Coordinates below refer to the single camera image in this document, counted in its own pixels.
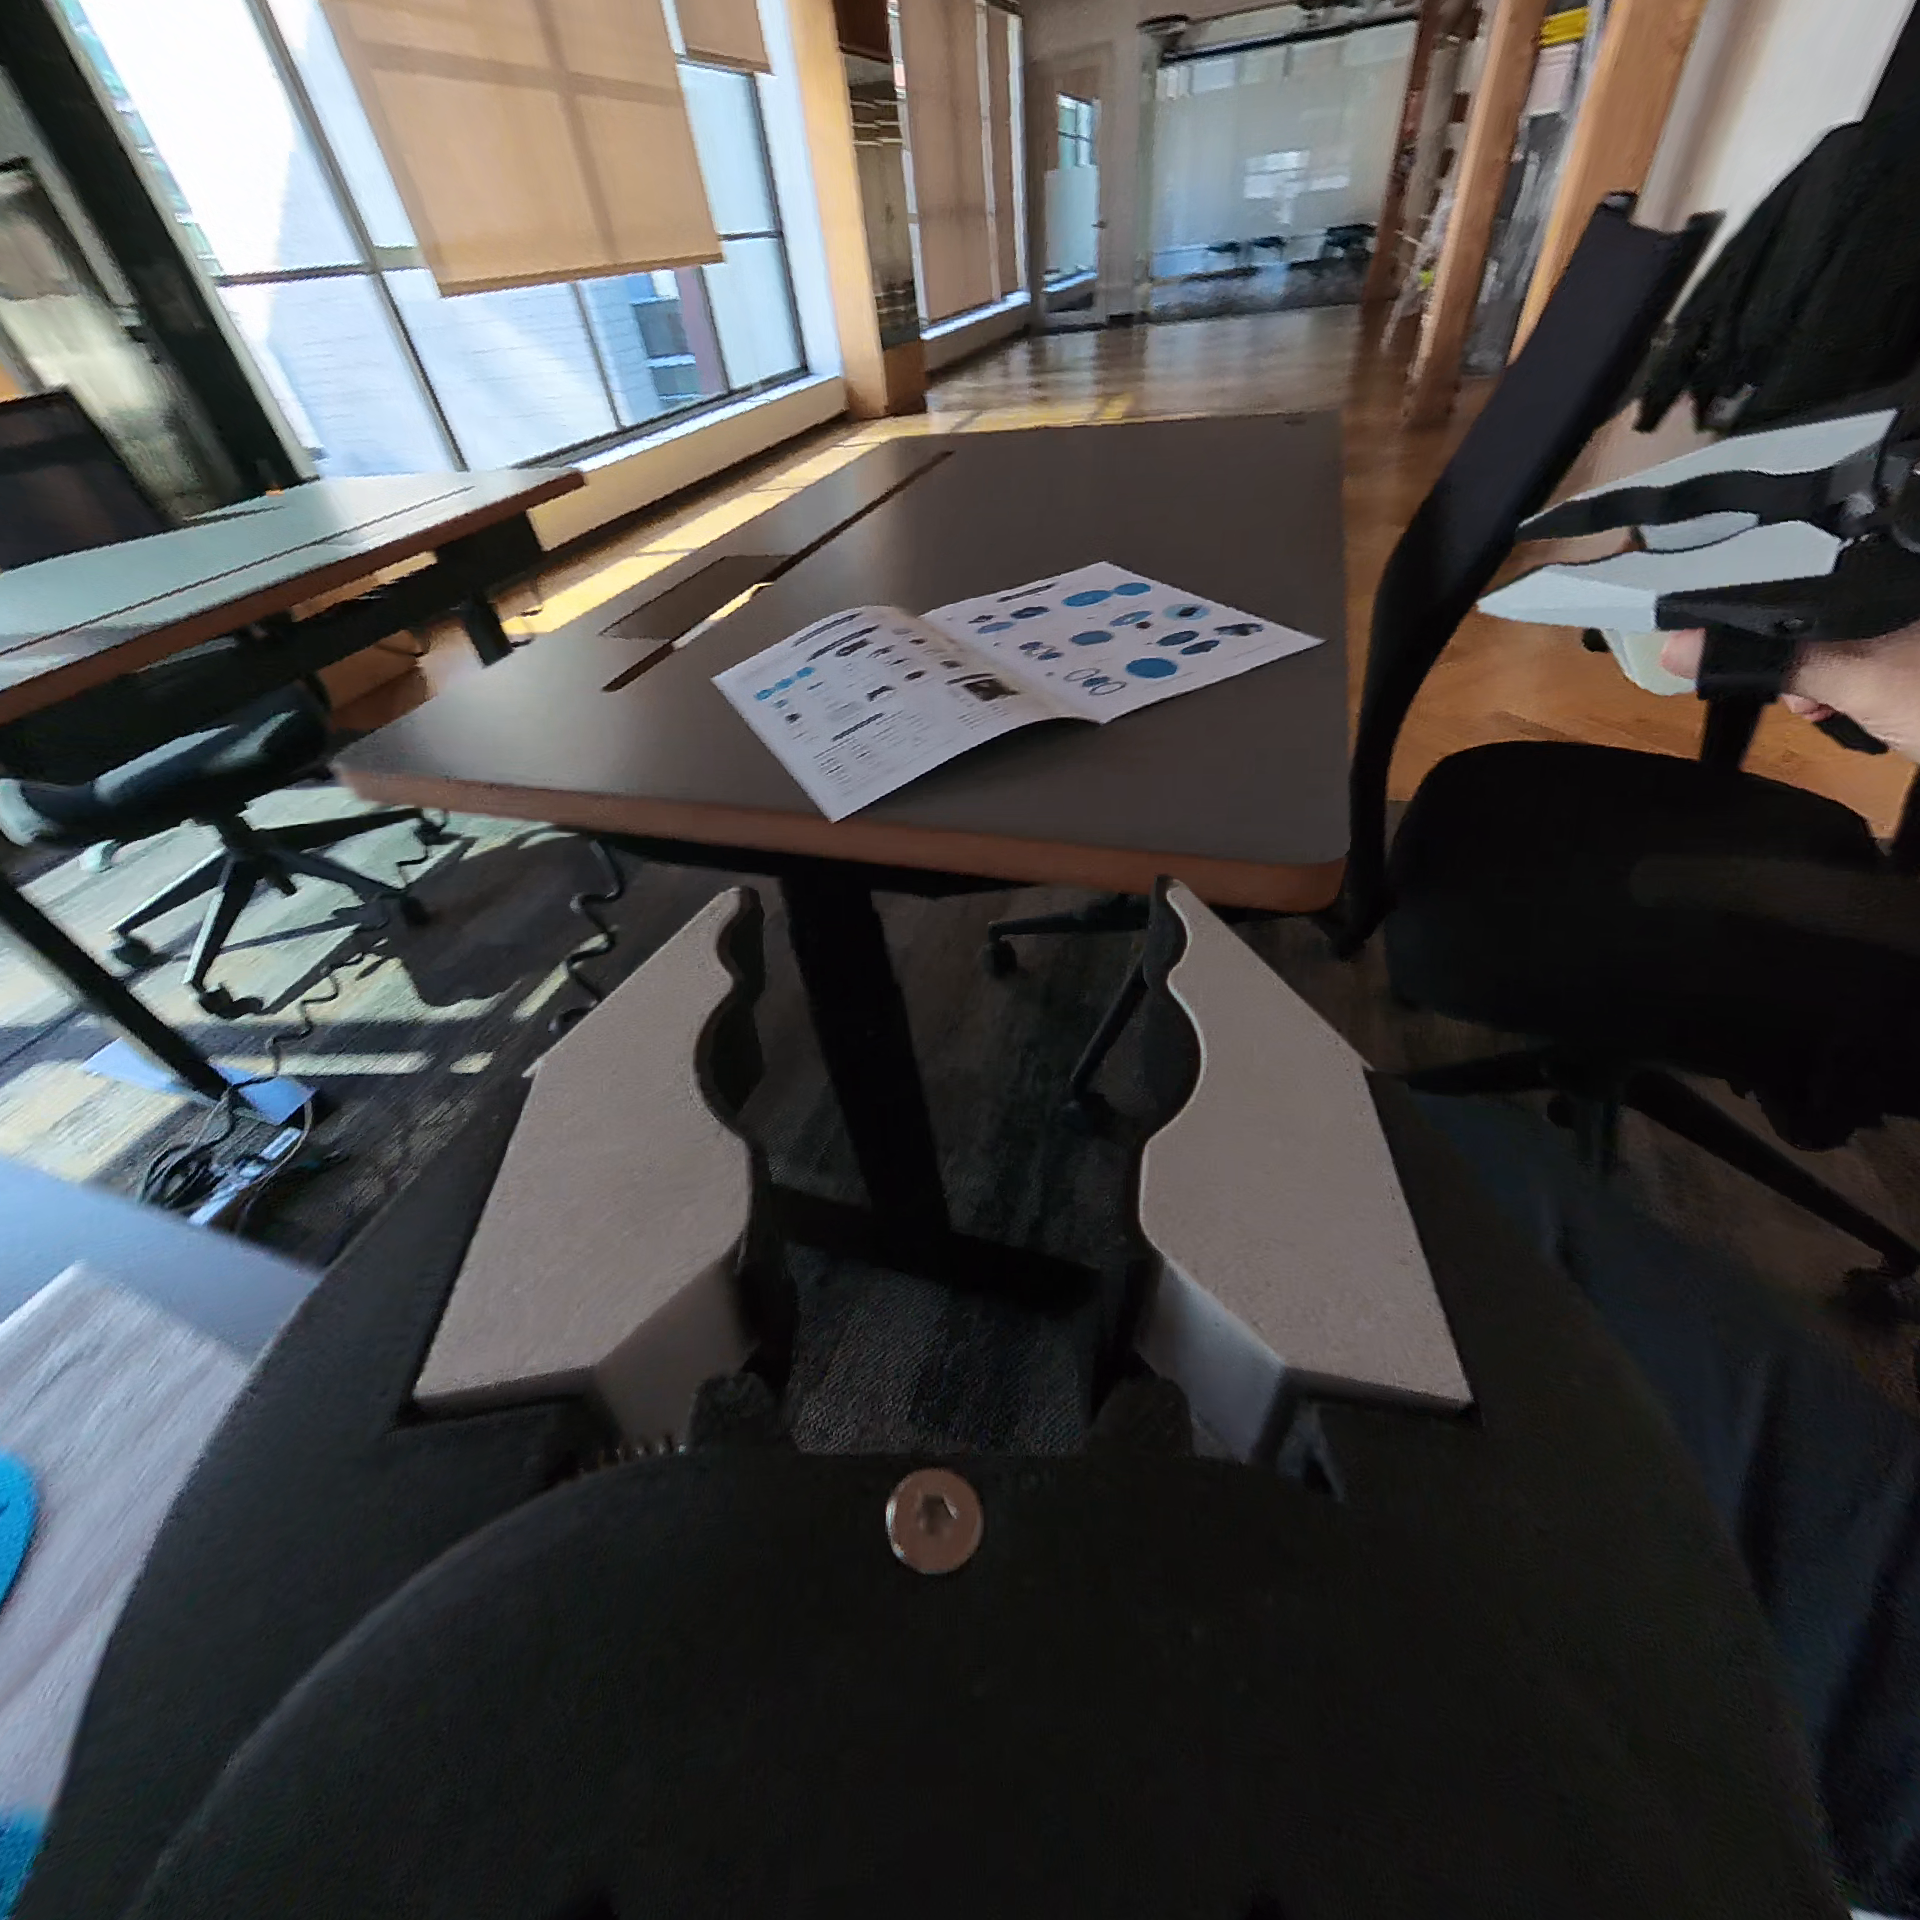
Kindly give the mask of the glass partition doors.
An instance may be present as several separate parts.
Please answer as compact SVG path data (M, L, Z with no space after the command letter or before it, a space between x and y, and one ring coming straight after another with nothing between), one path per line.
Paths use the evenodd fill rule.
M1052 327L1355 305L1418 3L1026 3Z

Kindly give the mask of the floor power strip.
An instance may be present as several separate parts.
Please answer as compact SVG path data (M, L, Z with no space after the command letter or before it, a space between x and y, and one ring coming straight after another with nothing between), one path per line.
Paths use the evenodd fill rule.
M297 1172L313 1147L331 1098L297 1078L242 1075L217 1098L155 1081L176 1116L139 1154L119 1154L101 1188L165 1213L193 1229L235 1223Z

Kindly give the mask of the large window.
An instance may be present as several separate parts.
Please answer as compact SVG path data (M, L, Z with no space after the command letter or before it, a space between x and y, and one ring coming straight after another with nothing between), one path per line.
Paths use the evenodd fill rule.
M319 477L623 458L811 376L782 82L754 3L658 3L719 263L444 296L323 3L62 3Z

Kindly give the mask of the beige roller blind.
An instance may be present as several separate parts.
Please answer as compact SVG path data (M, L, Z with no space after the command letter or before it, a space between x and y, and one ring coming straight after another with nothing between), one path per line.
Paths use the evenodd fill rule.
M1028 284L1022 16L1002 3L895 3L923 323Z
M658 3L323 3L444 296L719 263Z

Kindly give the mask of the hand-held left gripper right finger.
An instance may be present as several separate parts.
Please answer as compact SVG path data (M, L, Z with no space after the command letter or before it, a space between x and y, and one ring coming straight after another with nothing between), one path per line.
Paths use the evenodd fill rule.
M1242 1462L1301 1400L1473 1412L1360 1054L1174 877L1141 982L1172 1111L1137 1177L1140 1357Z

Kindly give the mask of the printed booklet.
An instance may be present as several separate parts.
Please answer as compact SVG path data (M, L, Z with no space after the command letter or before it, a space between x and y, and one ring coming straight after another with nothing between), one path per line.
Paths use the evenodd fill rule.
M980 743L1111 725L1322 640L1095 562L932 611L834 611L716 689L831 824Z

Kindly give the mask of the black mesh chair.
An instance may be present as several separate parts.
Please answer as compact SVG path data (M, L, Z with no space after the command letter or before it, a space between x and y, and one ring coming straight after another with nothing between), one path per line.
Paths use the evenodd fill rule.
M1713 217L1591 217L1510 368L1384 562L1349 778L1335 940L1384 935L1387 982L1434 1017L1525 1035L1412 1075L1422 1090L1552 1090L1606 1167L1636 1111L1741 1169L1877 1268L1858 1311L1917 1323L1917 1246L1748 1133L1681 1075L1754 1098L1794 1148L1917 1116L1917 813L1896 849L1744 758L1766 704L1704 703L1698 758L1499 741L1442 758L1396 829L1384 786L1408 712L1457 628L1617 412Z

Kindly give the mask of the wooden storage rack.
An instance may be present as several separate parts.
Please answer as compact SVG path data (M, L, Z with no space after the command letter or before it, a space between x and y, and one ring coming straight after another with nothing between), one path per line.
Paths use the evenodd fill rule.
M1468 102L1462 152L1452 172L1452 210L1435 253L1434 293L1408 368L1403 426L1451 422L1459 360L1477 314L1501 181L1530 87L1543 3L1496 3L1479 84ZM1547 206L1541 255L1522 299L1516 345L1543 316L1547 293L1564 282L1581 229L1606 197L1638 192L1668 126L1704 3L1611 3L1599 29L1593 82L1569 126L1569 152Z

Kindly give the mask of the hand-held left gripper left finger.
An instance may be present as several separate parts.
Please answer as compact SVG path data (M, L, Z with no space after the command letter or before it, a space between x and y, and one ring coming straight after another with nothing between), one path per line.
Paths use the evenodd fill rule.
M713 1379L782 1372L794 1282L740 1133L760 1078L763 910L719 893L530 1078L414 1403L575 1397L616 1438L686 1438Z

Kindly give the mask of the black office chair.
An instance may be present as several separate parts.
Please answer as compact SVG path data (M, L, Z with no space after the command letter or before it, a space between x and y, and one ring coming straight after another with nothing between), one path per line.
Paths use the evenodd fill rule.
M91 779L3 779L3 836L12 847L131 847L179 826L205 826L217 836L217 857L186 871L172 888L145 899L113 924L113 959L134 974L155 967L155 952L136 931L213 895L190 957L186 986L213 1019L246 1019L261 999L239 999L210 982L213 962L261 888L292 895L300 877L319 877L353 893L365 906L399 910L406 924L428 924L431 910L399 882L377 882L331 857L326 847L409 824L428 851L444 838L419 807L389 807L340 820L313 820L253 829L248 807L274 791L326 778L334 761L323 689L288 686L186 730L145 755L101 772Z

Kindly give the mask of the black chair base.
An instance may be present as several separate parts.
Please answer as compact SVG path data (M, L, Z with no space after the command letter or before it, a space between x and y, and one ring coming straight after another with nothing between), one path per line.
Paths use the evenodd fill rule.
M986 943L980 950L980 962L988 975L1010 975L1019 969L1014 940L1028 936L1095 936L1095 935L1141 935L1148 927L1148 900L1133 895L1107 895L1095 899L1091 906L1077 906L1071 910L1052 910L1035 919L1010 919L991 920L986 927ZM1096 1090L1096 1075L1103 1072L1111 1052L1125 1035L1131 1021L1140 1017L1145 999L1145 975L1141 959L1133 959L1131 974L1123 975L1114 1004L1100 1017L1084 1054L1075 1062L1067 1075L1065 1093L1065 1116L1075 1131L1086 1136L1103 1136L1114 1128L1114 1107Z

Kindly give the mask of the person's dark trousers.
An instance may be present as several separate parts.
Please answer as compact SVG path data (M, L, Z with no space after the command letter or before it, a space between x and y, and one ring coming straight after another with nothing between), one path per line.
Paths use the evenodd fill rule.
M1849 1903L1917 1917L1917 1416L1808 1311L1604 1185L1547 1121L1412 1105L1668 1412L1779 1650Z

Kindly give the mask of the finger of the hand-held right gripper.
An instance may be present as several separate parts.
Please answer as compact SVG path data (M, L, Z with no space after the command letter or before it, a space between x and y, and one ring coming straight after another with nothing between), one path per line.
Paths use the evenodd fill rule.
M1890 477L1896 450L1896 407L1776 426L1569 492L1527 515L1516 543L1591 540L1713 515L1748 515L1750 527L1805 524L1858 540L1901 492Z
M1636 549L1543 564L1479 601L1479 614L1539 628L1649 628L1668 593L1821 579L1840 540L1808 524L1754 527L1694 549Z

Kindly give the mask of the black jacket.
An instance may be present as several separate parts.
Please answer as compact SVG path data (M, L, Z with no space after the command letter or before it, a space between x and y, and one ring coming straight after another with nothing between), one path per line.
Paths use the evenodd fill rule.
M1649 352L1636 428L1681 400L1750 431L1917 373L1917 99L1829 132L1691 289Z

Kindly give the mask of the person's right hand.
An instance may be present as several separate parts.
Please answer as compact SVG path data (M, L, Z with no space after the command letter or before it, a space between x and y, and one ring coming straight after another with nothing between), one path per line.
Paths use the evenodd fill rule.
M1840 714L1888 750L1917 761L1917 623L1805 649L1779 703L1813 723Z

